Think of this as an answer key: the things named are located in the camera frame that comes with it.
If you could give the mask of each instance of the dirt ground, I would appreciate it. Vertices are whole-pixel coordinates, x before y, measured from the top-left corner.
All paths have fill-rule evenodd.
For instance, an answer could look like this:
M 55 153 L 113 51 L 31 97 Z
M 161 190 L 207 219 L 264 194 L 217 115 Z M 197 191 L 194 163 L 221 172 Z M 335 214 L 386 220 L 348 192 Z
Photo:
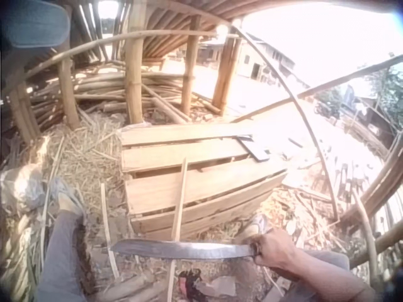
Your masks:
M 182 68 L 183 64 L 170 62 L 165 66 L 164 71 L 183 73 Z M 211 97 L 216 78 L 216 70 L 197 66 L 195 91 Z M 242 115 L 285 96 L 286 94 L 278 87 L 271 87 L 237 76 L 231 86 L 230 109 L 227 111 L 224 120 L 230 120 L 234 116 Z M 312 126 L 317 130 L 318 137 L 324 143 L 338 141 L 339 139 L 343 141 L 343 133 L 339 128 L 332 126 L 323 117 L 313 114 L 310 103 L 304 102 L 303 106 Z M 222 121 L 222 119 L 213 116 L 206 121 L 204 116 L 209 114 L 205 108 L 195 109 L 193 119 L 196 122 L 198 122 L 197 118 L 203 122 Z M 167 272 L 166 261 L 116 255 L 120 277 L 114 280 L 103 226 L 100 186 L 101 183 L 106 186 L 106 203 L 112 243 L 123 238 L 132 238 L 134 234 L 128 222 L 128 211 L 123 191 L 124 176 L 119 166 L 121 147 L 116 135 L 111 134 L 125 124 L 127 117 L 125 114 L 107 116 L 101 113 L 92 113 L 89 117 L 90 121 L 82 121 L 82 127 L 76 131 L 70 131 L 65 123 L 61 123 L 44 133 L 44 136 L 48 138 L 44 141 L 47 142 L 45 147 L 47 152 L 42 163 L 43 178 L 47 179 L 60 141 L 64 137 L 65 141 L 57 175 L 62 177 L 68 185 L 77 189 L 87 211 L 87 223 L 83 238 L 85 244 L 81 254 L 84 259 L 85 274 L 81 278 L 84 290 L 87 294 L 103 291 L 124 279 L 138 276 L 145 270 L 151 271 L 157 276 L 157 279 L 164 279 Z M 156 116 L 153 113 L 146 113 L 145 119 L 152 123 L 156 122 Z M 159 117 L 159 124 L 166 122 L 163 116 Z M 273 154 L 288 155 L 290 173 L 287 178 L 289 181 L 329 194 L 324 185 L 320 164 L 314 164 L 302 170 L 296 168 L 306 160 L 312 160 L 316 154 L 314 149 L 312 151 L 314 147 L 309 134 L 293 104 L 257 116 L 253 123 L 256 125 L 254 138 L 257 141 L 269 146 Z M 289 137 L 302 142 L 304 148 L 301 150 L 292 146 L 288 141 Z M 20 164 L 37 162 L 36 152 L 42 145 L 43 142 L 23 152 L 20 156 Z M 304 199 L 315 209 L 319 215 L 319 221 L 301 204 L 299 198 Z M 361 244 L 359 238 L 355 243 L 354 240 L 343 237 L 334 226 L 326 228 L 332 222 L 331 205 L 301 196 L 297 191 L 285 186 L 276 188 L 271 196 L 261 204 L 258 212 L 264 213 L 268 217 L 272 227 L 286 229 L 293 236 L 295 243 L 305 249 L 334 250 L 350 254 L 356 250 L 357 244 Z M 56 213 L 57 205 L 51 203 L 50 224 L 52 224 L 52 217 Z M 214 226 L 206 232 L 195 235 L 191 240 L 229 243 L 250 218 L 239 217 L 234 221 Z M 199 268 L 205 281 L 211 281 L 218 276 L 235 276 L 238 278 L 237 299 L 231 299 L 231 301 L 261 301 L 272 287 L 271 281 L 266 279 L 263 272 L 256 266 L 251 268 L 247 265 L 246 270 L 249 270 L 249 273 L 240 274 L 239 269 L 242 266 L 243 264 L 237 261 L 179 261 L 176 275 L 190 268 Z M 244 276 L 243 280 L 239 279 L 240 275 Z M 276 279 L 275 273 L 271 273 L 271 275 Z M 177 285 L 175 285 L 175 289 L 175 297 L 179 300 L 181 295 Z

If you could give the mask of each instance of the gray pants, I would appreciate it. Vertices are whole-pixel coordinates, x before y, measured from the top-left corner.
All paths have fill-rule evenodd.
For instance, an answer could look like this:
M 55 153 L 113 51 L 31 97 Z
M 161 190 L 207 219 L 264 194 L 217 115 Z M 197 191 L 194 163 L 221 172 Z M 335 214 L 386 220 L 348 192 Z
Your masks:
M 78 278 L 78 224 L 79 217 L 74 213 L 60 211 L 57 215 L 37 289 L 38 302 L 86 301 Z
M 76 230 L 79 217 L 68 211 L 57 216 L 50 237 L 42 277 L 37 289 L 38 302 L 86 301 L 79 284 L 79 261 L 76 249 Z M 327 263 L 349 270 L 347 256 L 328 251 L 306 251 L 309 255 Z M 279 272 L 286 279 L 292 277 Z M 281 302 L 317 301 L 316 293 L 304 282 L 297 281 L 280 300 Z
M 344 254 L 339 254 L 330 251 L 319 251 L 319 250 L 306 250 L 307 254 L 322 260 L 324 262 L 338 266 L 346 271 L 349 271 L 349 260 Z M 280 300 L 280 302 L 308 302 L 308 301 L 320 301 L 318 295 L 315 291 L 309 288 L 308 284 L 303 281 L 297 281 L 292 284 L 291 289 L 287 294 Z

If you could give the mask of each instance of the building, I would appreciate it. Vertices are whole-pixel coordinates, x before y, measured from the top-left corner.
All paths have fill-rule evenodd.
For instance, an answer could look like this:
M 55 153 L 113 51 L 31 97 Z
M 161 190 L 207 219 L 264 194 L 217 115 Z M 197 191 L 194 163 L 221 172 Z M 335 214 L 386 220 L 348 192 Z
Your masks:
M 250 35 L 253 41 L 263 49 L 263 52 L 277 62 L 276 67 L 279 68 L 284 76 L 288 77 L 295 66 L 295 62 L 287 57 L 283 52 L 271 46 L 269 43 Z M 199 51 L 197 55 L 197 63 L 213 69 L 218 69 L 220 65 L 221 53 L 224 46 L 222 40 L 210 40 L 199 44 Z M 237 74 L 259 82 L 269 82 L 274 84 L 275 79 L 271 76 L 270 68 L 268 68 L 259 56 L 259 54 L 248 45 L 246 41 L 242 41 L 241 51 L 239 53 L 237 63 Z

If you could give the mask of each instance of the foot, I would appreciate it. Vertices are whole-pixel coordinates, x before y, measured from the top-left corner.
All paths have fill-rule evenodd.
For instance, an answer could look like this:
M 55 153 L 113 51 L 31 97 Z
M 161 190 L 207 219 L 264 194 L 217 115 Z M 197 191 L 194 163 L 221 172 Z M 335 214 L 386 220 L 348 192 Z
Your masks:
M 251 220 L 249 220 L 248 224 L 235 236 L 234 243 L 246 243 L 249 238 L 255 235 L 266 233 L 269 230 L 268 225 L 268 218 L 265 214 L 256 214 Z
M 79 217 L 84 216 L 83 209 L 78 204 L 76 204 L 70 197 L 68 197 L 66 194 L 59 193 L 57 195 L 57 197 L 59 200 L 59 211 L 64 210 L 64 211 L 72 212 Z
M 50 184 L 52 197 L 59 202 L 59 211 L 70 211 L 85 219 L 85 210 L 75 190 L 69 187 L 61 178 L 56 177 Z

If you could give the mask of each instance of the machete blade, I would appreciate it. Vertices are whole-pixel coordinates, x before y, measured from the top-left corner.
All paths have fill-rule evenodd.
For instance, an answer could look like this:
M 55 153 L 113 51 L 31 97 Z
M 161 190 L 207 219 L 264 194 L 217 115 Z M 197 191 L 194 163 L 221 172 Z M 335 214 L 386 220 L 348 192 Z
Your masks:
M 256 249 L 252 245 L 143 239 L 121 240 L 112 246 L 111 250 L 125 255 L 189 260 L 226 259 L 256 255 Z

